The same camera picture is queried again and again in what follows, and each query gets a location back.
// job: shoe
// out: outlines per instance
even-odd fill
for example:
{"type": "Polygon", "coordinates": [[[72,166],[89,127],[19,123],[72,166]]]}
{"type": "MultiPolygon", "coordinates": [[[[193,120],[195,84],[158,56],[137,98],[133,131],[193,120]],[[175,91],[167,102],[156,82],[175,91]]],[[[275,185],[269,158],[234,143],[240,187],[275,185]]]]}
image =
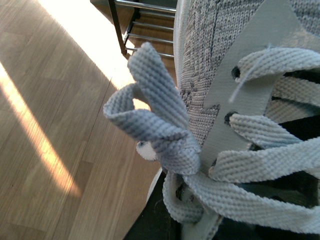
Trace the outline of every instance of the shoe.
{"type": "Polygon", "coordinates": [[[319,14],[319,1],[194,0],[180,94],[150,43],[129,59],[136,83],[104,114],[150,143],[181,239],[319,239],[319,14]]]}

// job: shoelace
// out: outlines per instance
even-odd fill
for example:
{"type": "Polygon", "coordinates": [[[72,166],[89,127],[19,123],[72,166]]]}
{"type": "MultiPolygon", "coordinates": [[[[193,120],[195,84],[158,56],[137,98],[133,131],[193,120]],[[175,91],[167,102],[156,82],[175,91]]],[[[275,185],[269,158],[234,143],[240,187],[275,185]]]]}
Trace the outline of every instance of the shoelace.
{"type": "MultiPolygon", "coordinates": [[[[214,211],[235,221],[320,234],[319,206],[307,208],[261,197],[239,186],[299,171],[319,178],[320,137],[301,141],[266,116],[233,114],[229,118],[231,128],[263,150],[223,151],[206,176],[200,171],[201,148],[188,130],[186,107],[157,52],[149,43],[143,44],[128,67],[136,83],[116,92],[104,106],[104,114],[135,140],[151,143],[156,159],[167,170],[163,201],[173,219],[197,223],[204,211],[214,211]],[[135,109],[134,98],[145,100],[152,111],[135,109]],[[200,204],[176,197],[183,182],[200,204]]],[[[320,54],[314,51],[269,48],[239,61],[237,81],[244,84],[265,75],[319,67],[320,54]]],[[[318,84],[293,78],[289,81],[290,85],[287,79],[276,84],[277,96],[320,107],[318,84]]]]}

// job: shoelace bow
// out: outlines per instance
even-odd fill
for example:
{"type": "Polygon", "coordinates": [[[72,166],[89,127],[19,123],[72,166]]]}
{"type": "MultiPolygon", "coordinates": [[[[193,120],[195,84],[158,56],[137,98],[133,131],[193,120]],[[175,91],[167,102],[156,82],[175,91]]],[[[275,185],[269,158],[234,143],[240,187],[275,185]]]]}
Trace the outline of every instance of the shoelace bow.
{"type": "MultiPolygon", "coordinates": [[[[206,176],[200,171],[201,148],[188,130],[186,107],[151,44],[129,59],[136,80],[116,92],[104,106],[105,116],[138,141],[149,141],[167,170],[163,201],[180,223],[197,223],[204,209],[239,222],[320,234],[320,207],[304,206],[258,196],[239,184],[274,180],[306,171],[320,178],[320,137],[302,141],[265,116],[233,114],[230,126],[260,146],[259,151],[223,151],[206,176]],[[134,98],[147,101],[152,111],[135,109],[134,98]],[[185,182],[201,204],[182,202],[176,190],[185,182]]],[[[265,75],[283,75],[320,67],[320,54],[300,48],[268,48],[238,63],[240,84],[265,75]]],[[[320,107],[320,86],[295,78],[277,81],[277,97],[320,107]]]]}

